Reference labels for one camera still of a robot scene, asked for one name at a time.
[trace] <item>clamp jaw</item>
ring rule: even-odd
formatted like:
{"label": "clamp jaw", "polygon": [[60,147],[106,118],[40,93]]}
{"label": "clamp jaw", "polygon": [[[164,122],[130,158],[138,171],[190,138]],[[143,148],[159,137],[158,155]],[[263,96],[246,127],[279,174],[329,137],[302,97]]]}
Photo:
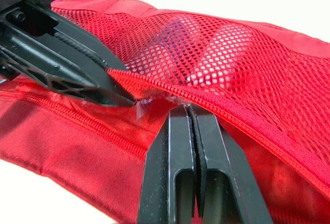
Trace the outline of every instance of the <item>clamp jaw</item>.
{"label": "clamp jaw", "polygon": [[0,0],[0,76],[103,106],[134,105],[106,72],[125,65],[94,35],[51,11],[54,0]]}
{"label": "clamp jaw", "polygon": [[[198,213],[194,213],[195,203]],[[272,224],[243,150],[197,106],[172,110],[148,150],[138,223]]]}

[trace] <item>zipper teeth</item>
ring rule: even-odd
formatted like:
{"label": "zipper teeth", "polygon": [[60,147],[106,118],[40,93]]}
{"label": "zipper teeth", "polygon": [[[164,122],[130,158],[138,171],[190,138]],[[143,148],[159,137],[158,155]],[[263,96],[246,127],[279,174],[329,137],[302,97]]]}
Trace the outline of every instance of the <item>zipper teeth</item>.
{"label": "zipper teeth", "polygon": [[[286,163],[288,163],[294,170],[296,170],[300,175],[302,175],[303,178],[307,180],[307,182],[312,184],[317,190],[322,192],[328,199],[330,199],[329,187],[324,182],[320,181],[317,176],[315,176],[312,172],[310,172],[306,167],[302,166],[301,163],[299,163],[295,158],[287,154],[284,150],[278,148],[274,143],[272,143],[260,132],[254,130],[252,127],[248,126],[243,121],[231,115],[230,113],[222,110],[221,108],[216,107],[215,105],[212,105],[210,102],[207,102],[198,96],[187,93],[186,91],[183,91],[182,89],[177,88],[176,86],[168,85],[167,83],[160,82],[158,80],[149,79],[146,76],[140,75],[138,73],[132,73],[129,71],[122,71],[117,69],[108,69],[107,73],[109,73],[110,75],[114,73],[115,75],[118,76],[124,76],[126,79],[127,77],[136,78],[137,80],[144,81],[159,89],[178,95],[188,101],[191,101],[201,106],[207,111],[214,113],[215,115],[224,119],[226,122],[230,123],[234,127],[242,130],[245,134],[250,136],[252,139],[256,140],[268,151],[275,154],[280,160],[283,160]],[[131,85],[131,82],[130,80],[124,80],[122,81],[121,85],[123,84]]]}
{"label": "zipper teeth", "polygon": [[26,99],[29,102],[33,102],[42,107],[46,107],[47,109],[51,110],[52,112],[55,112],[56,114],[59,114],[65,118],[68,118],[69,120],[73,120],[77,124],[84,126],[84,128],[87,128],[89,130],[92,130],[93,132],[98,133],[99,135],[104,137],[106,140],[109,140],[113,144],[117,145],[118,147],[120,147],[126,151],[129,151],[130,153],[137,156],[138,158],[140,158],[140,159],[145,158],[146,149],[144,149],[140,146],[137,146],[135,144],[132,144],[131,142],[128,142],[126,139],[123,139],[122,137],[115,134],[111,129],[109,129],[109,127],[98,122],[96,119],[87,117],[81,113],[74,112],[59,103],[46,99],[45,97],[38,96],[35,93],[33,93],[33,94],[29,93],[29,95],[27,96],[24,93],[19,93],[17,91],[16,92],[1,91],[0,96]]}
{"label": "zipper teeth", "polygon": [[[108,70],[108,73],[116,73],[118,75],[132,77],[132,72],[126,72],[126,71],[121,71],[121,70],[110,69],[110,70]],[[243,122],[241,122],[238,119],[236,119],[235,124],[233,124],[233,117],[230,114],[226,113],[225,111],[221,110],[220,108],[217,108],[216,106],[210,104],[209,102],[207,102],[197,96],[194,96],[190,93],[186,93],[186,92],[182,91],[181,89],[176,88],[175,86],[171,86],[166,83],[159,82],[159,81],[156,81],[153,79],[148,79],[143,75],[134,74],[134,78],[136,78],[138,80],[143,80],[162,90],[169,91],[171,93],[179,95],[185,99],[188,99],[188,100],[194,102],[195,104],[200,105],[201,107],[207,109],[210,112],[217,113],[217,115],[221,116],[221,118],[223,118],[227,122],[231,123],[232,125],[235,125],[237,128],[243,130],[248,135],[250,135],[253,139],[258,140],[258,141],[261,140],[259,137],[252,136],[251,132],[249,132],[252,130],[251,127],[248,127],[246,124],[244,124]],[[129,83],[130,83],[129,80],[122,81],[122,84],[129,84]],[[112,143],[114,143],[118,147],[125,149],[126,151],[129,151],[130,153],[139,157],[140,159],[145,158],[146,149],[136,146],[135,144],[132,144],[132,143],[128,142],[127,140],[123,139],[122,137],[116,135],[113,131],[111,131],[111,129],[109,129],[109,127],[98,122],[96,119],[87,117],[80,113],[76,113],[63,105],[61,105],[57,102],[51,101],[49,99],[46,99],[43,96],[39,96],[36,93],[29,93],[28,95],[25,95],[24,93],[20,93],[18,91],[16,91],[16,92],[0,91],[0,96],[26,99],[27,101],[33,102],[35,104],[39,104],[65,118],[76,121],[76,123],[84,126],[85,128],[87,128],[89,130],[93,130],[93,132],[98,133],[99,135],[103,136],[107,140],[110,140]],[[276,149],[274,149],[274,148],[271,149],[270,147],[266,146],[265,143],[263,143],[263,144],[270,151],[276,151]],[[289,223],[289,224],[297,223],[297,220],[296,220],[297,217],[295,215],[290,215],[289,213],[283,214],[283,213],[279,213],[279,211],[274,211],[274,210],[271,210],[270,213],[273,218],[277,219],[277,221],[280,221],[281,223]]]}

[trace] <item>red backpack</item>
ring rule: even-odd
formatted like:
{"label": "red backpack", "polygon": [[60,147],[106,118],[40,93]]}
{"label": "red backpack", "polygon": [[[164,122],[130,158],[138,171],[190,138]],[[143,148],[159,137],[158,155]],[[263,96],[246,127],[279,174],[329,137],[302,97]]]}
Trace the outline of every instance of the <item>red backpack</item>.
{"label": "red backpack", "polygon": [[149,102],[107,108],[24,76],[0,85],[0,158],[47,176],[120,223],[137,218],[145,155],[168,112],[214,113],[244,150],[275,223],[330,222],[330,44],[266,23],[157,10],[139,1],[58,0]]}

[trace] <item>red mesh pocket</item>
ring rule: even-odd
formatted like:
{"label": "red mesh pocket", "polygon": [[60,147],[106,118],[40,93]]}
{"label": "red mesh pocket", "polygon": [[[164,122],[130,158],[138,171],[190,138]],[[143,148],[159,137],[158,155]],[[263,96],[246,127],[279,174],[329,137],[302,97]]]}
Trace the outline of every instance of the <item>red mesh pocket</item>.
{"label": "red mesh pocket", "polygon": [[244,23],[200,14],[152,7],[137,17],[111,7],[55,11],[99,37],[136,73],[114,73],[124,87],[146,88],[136,80],[142,75],[150,88],[181,90],[330,197],[329,58],[293,51]]}

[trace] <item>red zipper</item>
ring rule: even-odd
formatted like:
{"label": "red zipper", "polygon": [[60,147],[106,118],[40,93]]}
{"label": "red zipper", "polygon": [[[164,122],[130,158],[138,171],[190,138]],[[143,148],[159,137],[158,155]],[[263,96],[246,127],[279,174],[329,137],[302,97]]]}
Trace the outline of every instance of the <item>red zipper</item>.
{"label": "red zipper", "polygon": [[47,99],[47,97],[43,96],[42,94],[33,93],[33,92],[25,93],[25,92],[20,92],[19,90],[15,92],[1,90],[0,97],[24,99],[28,102],[38,104],[39,106],[42,106],[43,108],[46,108],[56,113],[57,115],[61,115],[69,119],[70,121],[73,121],[83,126],[84,128],[97,133],[104,139],[128,151],[129,153],[137,156],[138,158],[142,160],[144,160],[145,158],[146,155],[145,148],[142,148],[131,142],[128,142],[126,139],[120,137],[115,132],[113,132],[113,130],[109,126],[99,122],[96,118],[86,116],[83,113],[77,113],[75,111],[72,111],[68,107],[58,102]]}
{"label": "red zipper", "polygon": [[230,123],[237,129],[243,131],[246,135],[254,139],[258,142],[261,146],[265,149],[276,155],[280,160],[287,163],[291,166],[297,173],[303,176],[305,180],[310,182],[318,191],[322,192],[328,199],[330,199],[330,194],[328,190],[328,186],[324,184],[322,181],[318,179],[313,173],[311,173],[307,168],[303,167],[295,158],[290,156],[289,154],[285,153],[282,149],[277,147],[272,141],[266,138],[263,134],[256,131],[245,122],[241,121],[237,117],[233,116],[232,114],[226,112],[225,110],[211,104],[210,102],[190,93],[184,91],[182,86],[176,85],[169,85],[164,82],[160,82],[154,79],[147,78],[144,75],[140,75],[138,73],[132,73],[128,71],[122,70],[115,70],[115,69],[108,69],[108,74],[111,75],[114,79],[118,80],[118,82],[123,86],[132,86],[127,87],[126,89],[130,92],[133,89],[137,89],[136,83],[132,85],[131,80],[133,78],[137,79],[142,84],[145,83],[146,85],[150,86],[150,88],[156,88],[158,90],[166,91],[172,95],[181,97],[189,102],[197,104],[202,108],[206,109],[209,112],[214,113],[219,118],[222,118],[226,122]]}
{"label": "red zipper", "polygon": [[[215,105],[212,105],[211,103],[195,96],[190,93],[187,93],[180,89],[180,87],[176,87],[173,85],[168,85],[163,82],[155,81],[153,79],[148,79],[143,75],[134,74],[132,72],[125,72],[121,70],[108,70],[108,73],[113,76],[115,79],[119,79],[120,76],[123,78],[130,77],[130,79],[135,78],[139,80],[140,82],[144,82],[148,84],[151,88],[157,88],[159,90],[166,91],[170,94],[179,96],[181,98],[184,98],[190,102],[193,102],[204,109],[214,113],[215,115],[219,116],[220,118],[224,119],[226,122],[229,122],[230,124],[234,125],[236,128],[242,130],[247,135],[252,137],[257,142],[261,143],[266,149],[270,150],[272,153],[276,154],[279,158],[282,158],[285,160],[287,158],[287,155],[282,153],[278,148],[275,146],[268,146],[272,145],[267,138],[263,137],[262,134],[258,134],[255,130],[253,130],[251,127],[247,126],[245,123],[240,121],[239,119],[232,116],[230,113],[225,112],[224,110],[221,110],[220,108],[216,107]],[[21,86],[24,84],[31,84],[31,81],[26,81],[25,79],[22,79],[20,81]],[[123,80],[121,84],[125,86],[132,85],[130,80]],[[118,147],[128,151],[129,153],[137,156],[138,158],[144,160],[146,155],[146,149],[139,147],[126,139],[120,137],[119,135],[115,134],[111,127],[104,125],[103,123],[99,122],[96,118],[92,118],[89,116],[84,115],[83,113],[77,113],[75,111],[72,111],[71,109],[67,108],[61,103],[55,102],[53,100],[49,100],[47,96],[42,95],[41,93],[35,93],[35,92],[24,92],[21,90],[14,90],[14,91],[7,91],[7,90],[1,90],[0,91],[0,97],[7,97],[7,98],[15,98],[15,99],[24,99],[29,102],[38,104],[39,106],[42,106],[57,115],[61,115],[81,126],[84,128],[91,130],[92,132],[97,133],[98,135],[102,136],[109,142],[112,142],[113,144],[117,145]],[[274,221],[277,223],[287,223],[287,224],[297,224],[297,223],[310,223],[310,222],[301,222],[302,220],[297,217],[294,214],[282,212],[279,210],[273,210],[270,209],[270,214]]]}

